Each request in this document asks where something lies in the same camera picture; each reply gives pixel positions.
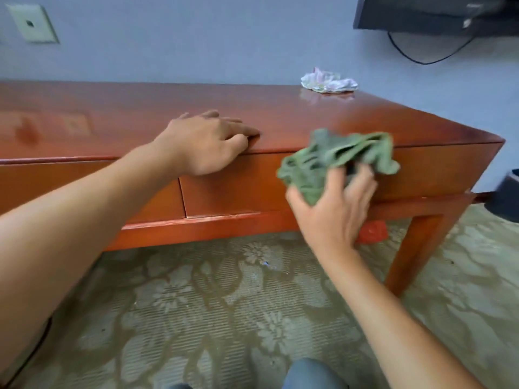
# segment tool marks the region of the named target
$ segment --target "beige patterned carpet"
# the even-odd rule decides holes
[[[383,278],[407,222],[361,248]],[[519,226],[472,206],[404,303],[490,388],[517,385]],[[103,254],[18,380],[32,388],[280,388],[324,360],[352,388],[386,381],[299,233]]]

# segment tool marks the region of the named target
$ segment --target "television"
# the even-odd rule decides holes
[[[518,36],[519,0],[359,0],[354,28],[467,37]]]

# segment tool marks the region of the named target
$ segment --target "wall plate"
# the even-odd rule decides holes
[[[6,5],[27,42],[58,42],[45,10],[38,4]]]

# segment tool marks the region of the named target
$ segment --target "hand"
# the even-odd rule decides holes
[[[247,149],[248,136],[260,132],[240,119],[221,118],[217,110],[171,120],[155,139],[156,149],[171,154],[188,175],[205,175],[223,169]]]
[[[287,201],[302,235],[318,259],[354,248],[377,188],[369,165],[359,164],[357,170],[345,189],[345,168],[329,169],[324,192],[314,207],[306,203],[294,185],[287,190]]]

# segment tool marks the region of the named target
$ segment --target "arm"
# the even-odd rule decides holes
[[[216,111],[172,120],[152,143],[0,217],[0,371],[132,215],[182,174],[216,172],[258,132]]]
[[[353,244],[377,187],[367,165],[344,189],[344,169],[328,171],[325,192],[309,207],[287,191],[305,240],[353,311],[392,388],[482,388],[432,334],[371,274]]]

